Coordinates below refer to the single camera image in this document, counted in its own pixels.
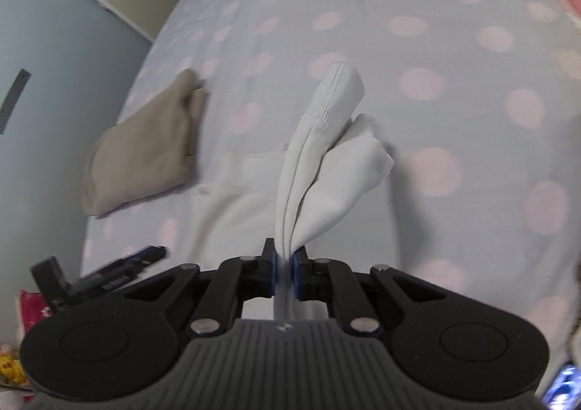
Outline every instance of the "folded sock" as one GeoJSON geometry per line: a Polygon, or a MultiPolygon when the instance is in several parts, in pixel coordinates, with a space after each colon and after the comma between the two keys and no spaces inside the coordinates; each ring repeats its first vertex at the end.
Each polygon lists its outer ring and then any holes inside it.
{"type": "Polygon", "coordinates": [[[277,319],[288,314],[288,261],[292,253],[291,237],[298,207],[317,175],[324,154],[344,132],[364,93],[363,82],[354,66],[345,62],[333,63],[307,111],[301,116],[289,143],[275,208],[274,238],[280,273],[275,302],[277,319]]]}
{"type": "Polygon", "coordinates": [[[336,225],[392,167],[393,159],[374,136],[373,119],[361,113],[323,156],[315,182],[298,209],[290,250],[296,251],[336,225]]]}

